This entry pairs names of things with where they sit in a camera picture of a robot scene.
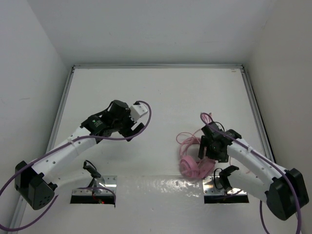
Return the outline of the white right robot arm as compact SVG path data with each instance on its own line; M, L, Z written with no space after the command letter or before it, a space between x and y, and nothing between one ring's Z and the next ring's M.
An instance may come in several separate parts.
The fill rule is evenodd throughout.
M268 160L248 146L246 140L233 129L224 132L215 122L211 122L201 130L199 158L207 157L225 163L231 157L250 171L247 174L237 166L228 166L216 180L218 190L242 189L266 203L280 220L287 220L297 208L308 204L304 178L297 169L287 170Z

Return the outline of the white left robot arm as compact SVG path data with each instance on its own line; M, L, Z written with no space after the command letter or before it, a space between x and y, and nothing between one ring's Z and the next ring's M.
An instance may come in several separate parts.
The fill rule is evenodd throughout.
M143 101L136 101L131 106L120 100L111 101L106 109L83 121L66 140L48 152L47 156L30 163L21 161L17 164L15 189L33 210L42 209L60 187L53 179L58 172L102 140L113 140L113 133L119 133L121 140L131 141L147 127L139 122L145 115L151 115L151 108Z

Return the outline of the pink headphones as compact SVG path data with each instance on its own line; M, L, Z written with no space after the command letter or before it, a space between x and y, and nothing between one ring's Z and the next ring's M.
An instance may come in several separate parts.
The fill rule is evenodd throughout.
M196 161L187 153L188 148L195 144L200 144L200 139L195 136L191 136L181 142L179 148L180 173L189 178L204 179L214 170L215 161L207 157Z

